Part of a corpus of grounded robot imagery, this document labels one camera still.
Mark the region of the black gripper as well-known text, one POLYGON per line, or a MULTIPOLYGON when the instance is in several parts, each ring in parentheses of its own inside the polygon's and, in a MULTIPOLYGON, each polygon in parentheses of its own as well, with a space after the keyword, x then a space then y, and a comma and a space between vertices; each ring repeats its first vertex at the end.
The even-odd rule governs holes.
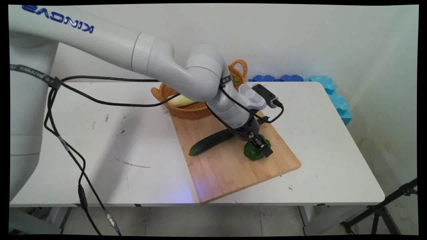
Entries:
MULTIPOLYGON (((258 135, 260 125, 264 123, 265 122, 263 120, 258 118, 249 118, 242 125, 242 135, 247 137, 258 135)), ((268 158, 273 153, 271 146, 266 142, 263 136, 253 136, 253 138, 250 139, 250 142, 255 146, 255 148, 260 149, 262 156, 265 158, 268 158)))

